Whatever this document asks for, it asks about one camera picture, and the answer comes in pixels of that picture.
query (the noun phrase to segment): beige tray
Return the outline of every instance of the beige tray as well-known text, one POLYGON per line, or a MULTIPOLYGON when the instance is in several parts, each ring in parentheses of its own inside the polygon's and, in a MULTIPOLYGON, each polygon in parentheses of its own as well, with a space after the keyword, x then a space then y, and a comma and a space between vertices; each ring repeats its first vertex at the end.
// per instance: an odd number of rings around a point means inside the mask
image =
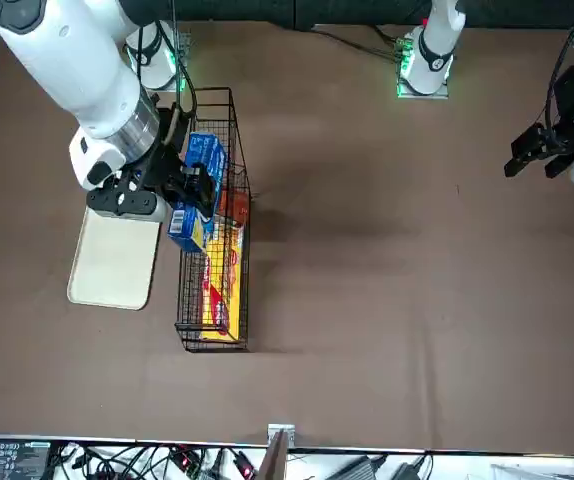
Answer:
POLYGON ((85 210, 67 297, 72 303, 139 310, 147 304, 159 223, 85 210))

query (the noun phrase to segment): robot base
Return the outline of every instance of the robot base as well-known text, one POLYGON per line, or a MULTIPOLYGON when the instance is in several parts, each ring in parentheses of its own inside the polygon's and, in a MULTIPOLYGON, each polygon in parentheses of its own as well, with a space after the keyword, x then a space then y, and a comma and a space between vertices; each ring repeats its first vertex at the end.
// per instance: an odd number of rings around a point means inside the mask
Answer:
POLYGON ((443 85, 438 89, 438 91, 432 95, 420 95, 414 92, 404 81, 401 81, 400 75, 396 80, 396 96, 398 98, 422 98, 428 100, 447 100, 449 98, 449 90, 447 89, 447 84, 443 85))

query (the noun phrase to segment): table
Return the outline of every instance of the table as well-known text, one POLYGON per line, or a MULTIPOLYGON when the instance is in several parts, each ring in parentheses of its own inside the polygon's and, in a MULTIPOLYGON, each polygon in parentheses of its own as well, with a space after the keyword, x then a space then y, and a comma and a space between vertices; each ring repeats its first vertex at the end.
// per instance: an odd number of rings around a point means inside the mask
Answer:
POLYGON ((402 101, 328 38, 189 27, 256 195, 254 353, 183 352, 164 235, 145 309, 68 303, 75 121, 0 42, 0 432, 574 453, 574 185, 502 175, 564 32, 467 30, 450 100, 402 101))

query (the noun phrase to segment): wire basket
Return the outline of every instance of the wire basket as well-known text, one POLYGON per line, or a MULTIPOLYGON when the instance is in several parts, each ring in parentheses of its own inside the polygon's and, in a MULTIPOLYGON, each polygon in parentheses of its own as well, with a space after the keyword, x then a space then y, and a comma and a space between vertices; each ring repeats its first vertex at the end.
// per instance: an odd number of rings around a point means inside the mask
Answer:
POLYGON ((191 131, 225 149, 214 234, 206 253, 181 250, 176 331, 188 352, 247 351, 251 192, 230 88, 196 89, 191 131))

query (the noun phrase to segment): cable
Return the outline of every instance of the cable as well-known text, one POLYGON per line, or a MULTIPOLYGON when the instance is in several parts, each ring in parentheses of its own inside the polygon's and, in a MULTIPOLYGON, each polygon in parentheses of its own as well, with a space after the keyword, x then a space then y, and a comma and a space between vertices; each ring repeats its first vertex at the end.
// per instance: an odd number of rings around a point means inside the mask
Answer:
POLYGON ((356 50, 359 50, 361 52, 365 52, 365 53, 369 53, 371 55, 375 55, 376 57, 380 57, 380 58, 384 58, 385 60, 388 60, 390 62, 395 63, 396 61, 396 55, 388 52, 386 50, 381 50, 379 48, 371 48, 371 47, 366 47, 364 45, 361 45, 359 43, 356 42, 352 42, 351 40, 347 40, 345 38, 339 37, 338 35, 335 35, 333 33, 329 33, 329 32, 325 32, 322 30, 310 30, 311 33, 317 33, 318 35, 322 35, 324 37, 329 37, 332 38, 340 43, 343 43, 345 45, 348 45, 352 48, 355 48, 356 50))
POLYGON ((143 52, 143 29, 142 27, 138 29, 138 51, 136 52, 136 76, 140 82, 140 65, 142 62, 142 52, 143 52))
POLYGON ((391 35, 387 35, 385 32, 383 32, 378 25, 371 25, 371 29, 376 32, 376 35, 378 35, 380 37, 380 39, 385 42, 386 45, 388 46, 394 46, 396 44, 396 40, 398 39, 398 37, 392 37, 391 35))
POLYGON ((431 3, 431 0, 422 0, 422 1, 418 2, 418 4, 412 9, 412 11, 409 12, 407 15, 405 15, 399 23, 401 25, 406 24, 409 20, 411 20, 411 18, 414 15, 416 15, 420 11, 421 8, 423 8, 428 3, 431 3))
POLYGON ((556 64, 554 65, 554 70, 551 73, 551 78, 549 79, 549 85, 547 86, 547 99, 545 100, 545 128, 547 129, 547 136, 549 139, 555 143, 557 146, 564 148, 565 146, 558 141, 556 135, 554 133, 554 129, 552 128, 551 122, 551 99, 554 96, 554 85, 556 84, 556 80, 558 80, 558 72, 560 71, 560 67, 565 60, 565 56, 567 55, 567 50, 571 46, 574 40, 574 25, 569 31, 569 35, 567 36, 567 40, 565 40, 565 44, 563 45, 562 50, 558 54, 558 59, 556 60, 556 64))
MULTIPOLYGON (((175 18, 176 7, 174 4, 174 0, 171 0, 171 2, 172 2, 172 17, 175 18)), ((178 119, 180 118, 180 115, 183 114, 185 116, 185 118, 193 118, 196 116, 196 110, 198 109, 198 100, 196 99, 196 89, 194 88, 194 84, 191 81, 191 78, 189 77, 189 72, 187 72, 187 68, 185 67, 184 63, 180 59, 180 52, 178 51, 176 46, 171 44, 171 41, 169 40, 169 37, 165 33, 165 30, 163 29, 163 26, 161 25, 160 20, 156 20, 155 23, 156 23, 156 27, 158 28, 158 31, 160 32, 160 34, 163 37, 163 40, 165 41, 165 44, 167 45, 167 48, 169 48, 171 51, 174 52, 174 64, 176 65, 176 106, 177 106, 177 108, 174 109, 174 113, 172 114, 172 119, 171 119, 169 131, 167 132, 167 136, 163 140, 163 145, 168 145, 171 142, 171 139, 173 138, 174 132, 176 131, 176 125, 178 124, 178 119), (189 92, 191 93, 191 110, 187 113, 184 113, 182 111, 182 107, 180 106, 180 75, 178 74, 178 68, 180 68, 180 70, 182 71, 183 76, 185 77, 185 81, 187 82, 187 86, 189 87, 189 92)), ((174 39, 177 41, 178 32, 177 32, 175 20, 174 20, 174 30, 172 31, 172 35, 174 35, 174 39)))

